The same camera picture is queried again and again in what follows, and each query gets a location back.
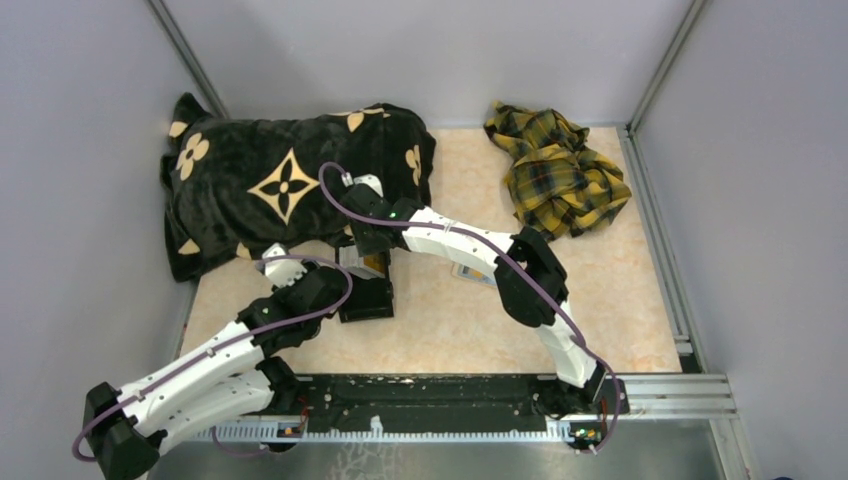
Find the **yellow plaid cloth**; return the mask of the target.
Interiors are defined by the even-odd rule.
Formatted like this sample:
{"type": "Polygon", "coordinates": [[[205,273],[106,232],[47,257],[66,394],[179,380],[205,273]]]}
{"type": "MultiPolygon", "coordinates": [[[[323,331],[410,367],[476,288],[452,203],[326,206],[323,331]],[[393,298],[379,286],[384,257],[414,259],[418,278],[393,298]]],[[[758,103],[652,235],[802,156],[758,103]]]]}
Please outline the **yellow plaid cloth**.
{"type": "Polygon", "coordinates": [[[588,146],[590,129],[555,109],[496,101],[484,123],[512,160],[503,183],[514,216],[548,241],[609,227],[632,198],[622,169],[588,146]]]}

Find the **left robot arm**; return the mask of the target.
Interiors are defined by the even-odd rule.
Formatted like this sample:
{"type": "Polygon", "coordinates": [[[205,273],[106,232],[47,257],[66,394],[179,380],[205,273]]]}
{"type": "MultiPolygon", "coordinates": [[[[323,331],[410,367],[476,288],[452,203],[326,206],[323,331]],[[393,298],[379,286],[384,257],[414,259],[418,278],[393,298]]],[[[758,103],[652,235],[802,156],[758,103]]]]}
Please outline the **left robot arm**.
{"type": "Polygon", "coordinates": [[[278,357],[316,334],[350,297],[352,275],[307,255],[277,256],[264,273],[271,293],[249,303],[218,333],[156,372],[86,395],[73,457],[107,479],[137,479],[177,445],[219,423],[270,408],[292,411],[299,382],[278,357]]]}

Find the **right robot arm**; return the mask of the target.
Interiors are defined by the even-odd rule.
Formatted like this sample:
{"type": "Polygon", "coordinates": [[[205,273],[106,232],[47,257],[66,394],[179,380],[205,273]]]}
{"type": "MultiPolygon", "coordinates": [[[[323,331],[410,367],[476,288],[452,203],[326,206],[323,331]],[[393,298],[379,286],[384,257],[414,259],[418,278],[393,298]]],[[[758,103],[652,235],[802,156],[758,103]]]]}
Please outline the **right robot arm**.
{"type": "Polygon", "coordinates": [[[493,280],[507,315],[532,329],[547,349],[567,406],[588,412],[599,403],[606,369],[589,352],[572,317],[565,268],[538,232],[472,227],[408,198],[391,204],[365,184],[349,187],[333,204],[351,219],[363,254],[403,248],[448,259],[493,280]]]}

